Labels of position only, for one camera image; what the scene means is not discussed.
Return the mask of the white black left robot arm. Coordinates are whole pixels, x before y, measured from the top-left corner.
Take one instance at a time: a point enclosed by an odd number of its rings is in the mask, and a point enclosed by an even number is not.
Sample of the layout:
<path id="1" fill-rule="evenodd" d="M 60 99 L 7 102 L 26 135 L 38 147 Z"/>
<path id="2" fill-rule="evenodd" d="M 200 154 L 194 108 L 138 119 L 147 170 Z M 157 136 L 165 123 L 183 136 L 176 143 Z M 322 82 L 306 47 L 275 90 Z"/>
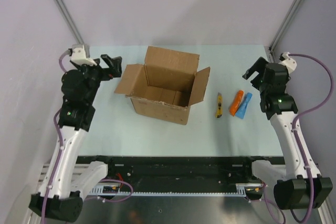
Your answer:
<path id="1" fill-rule="evenodd" d="M 95 113 L 93 102 L 103 81 L 122 76 L 122 57 L 106 54 L 85 63 L 72 62 L 74 69 L 61 77 L 62 106 L 54 116 L 57 141 L 46 176 L 38 192 L 31 196 L 29 208 L 47 219 L 75 222 L 90 191 L 101 180 L 110 182 L 116 169 L 93 161 L 73 179 L 79 150 L 89 132 Z"/>

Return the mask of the orange cylindrical tube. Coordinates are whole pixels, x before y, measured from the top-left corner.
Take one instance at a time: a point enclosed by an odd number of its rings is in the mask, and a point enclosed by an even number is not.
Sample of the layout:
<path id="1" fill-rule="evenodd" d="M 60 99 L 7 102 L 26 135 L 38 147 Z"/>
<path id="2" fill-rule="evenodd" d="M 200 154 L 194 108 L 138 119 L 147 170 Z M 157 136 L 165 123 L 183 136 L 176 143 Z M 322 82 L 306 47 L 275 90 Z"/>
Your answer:
<path id="1" fill-rule="evenodd" d="M 239 90 L 236 93 L 236 95 L 235 95 L 235 97 L 233 99 L 233 102 L 231 103 L 231 105 L 229 107 L 229 113 L 230 113 L 231 116 L 235 116 L 235 114 L 236 114 L 236 112 L 237 112 L 237 110 L 239 108 L 239 105 L 240 105 L 240 103 L 242 101 L 243 96 L 244 96 L 243 90 Z"/>

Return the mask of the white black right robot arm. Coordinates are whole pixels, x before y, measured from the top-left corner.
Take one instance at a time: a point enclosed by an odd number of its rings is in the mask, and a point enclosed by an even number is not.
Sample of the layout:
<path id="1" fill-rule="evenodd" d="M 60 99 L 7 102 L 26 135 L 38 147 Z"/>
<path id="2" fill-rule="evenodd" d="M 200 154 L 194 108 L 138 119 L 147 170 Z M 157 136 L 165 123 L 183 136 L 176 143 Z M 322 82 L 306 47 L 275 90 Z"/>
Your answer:
<path id="1" fill-rule="evenodd" d="M 323 177 L 305 143 L 294 98 L 286 92 L 290 74 L 297 63 L 285 55 L 280 63 L 260 57 L 245 72 L 244 79 L 258 73 L 251 81 L 260 93 L 260 108 L 274 128 L 285 165 L 279 168 L 267 160 L 257 160 L 242 169 L 243 179 L 262 180 L 273 189 L 277 206 L 282 210 L 321 207 L 333 188 L 329 177 Z"/>

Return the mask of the yellow utility knife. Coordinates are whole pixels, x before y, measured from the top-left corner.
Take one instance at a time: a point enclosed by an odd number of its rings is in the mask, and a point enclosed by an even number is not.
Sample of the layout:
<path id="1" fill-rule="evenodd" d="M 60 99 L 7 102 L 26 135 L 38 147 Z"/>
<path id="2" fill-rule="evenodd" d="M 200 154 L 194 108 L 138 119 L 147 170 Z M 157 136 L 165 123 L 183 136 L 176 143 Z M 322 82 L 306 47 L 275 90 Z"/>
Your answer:
<path id="1" fill-rule="evenodd" d="M 222 94 L 219 92 L 217 94 L 217 109 L 215 117 L 219 119 L 223 115 L 223 97 Z"/>

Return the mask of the blue cylindrical tube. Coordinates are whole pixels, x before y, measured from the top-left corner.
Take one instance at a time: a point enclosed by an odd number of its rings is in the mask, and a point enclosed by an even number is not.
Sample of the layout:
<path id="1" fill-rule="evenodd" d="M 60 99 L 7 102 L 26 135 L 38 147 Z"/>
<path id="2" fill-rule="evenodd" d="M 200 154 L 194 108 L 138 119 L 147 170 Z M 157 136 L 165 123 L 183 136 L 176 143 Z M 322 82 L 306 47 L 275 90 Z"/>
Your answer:
<path id="1" fill-rule="evenodd" d="M 240 119 L 243 119 L 245 117 L 245 113 L 246 113 L 246 110 L 247 110 L 247 107 L 248 107 L 248 104 L 249 102 L 251 101 L 253 97 L 253 94 L 248 92 L 245 96 L 244 96 L 244 99 L 243 101 L 241 102 L 241 104 L 239 105 L 239 108 L 238 110 L 236 111 L 235 113 L 235 116 L 240 118 Z"/>

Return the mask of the brown cardboard express box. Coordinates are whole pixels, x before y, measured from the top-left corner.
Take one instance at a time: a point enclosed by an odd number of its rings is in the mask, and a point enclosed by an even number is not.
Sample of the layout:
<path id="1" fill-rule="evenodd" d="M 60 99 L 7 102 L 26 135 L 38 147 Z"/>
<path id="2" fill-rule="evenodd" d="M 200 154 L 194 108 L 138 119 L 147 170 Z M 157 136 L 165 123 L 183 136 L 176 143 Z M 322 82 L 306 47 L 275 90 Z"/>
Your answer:
<path id="1" fill-rule="evenodd" d="M 127 65 L 116 94 L 130 98 L 139 115 L 186 125 L 192 105 L 204 100 L 210 67 L 199 55 L 149 46 L 144 64 Z"/>

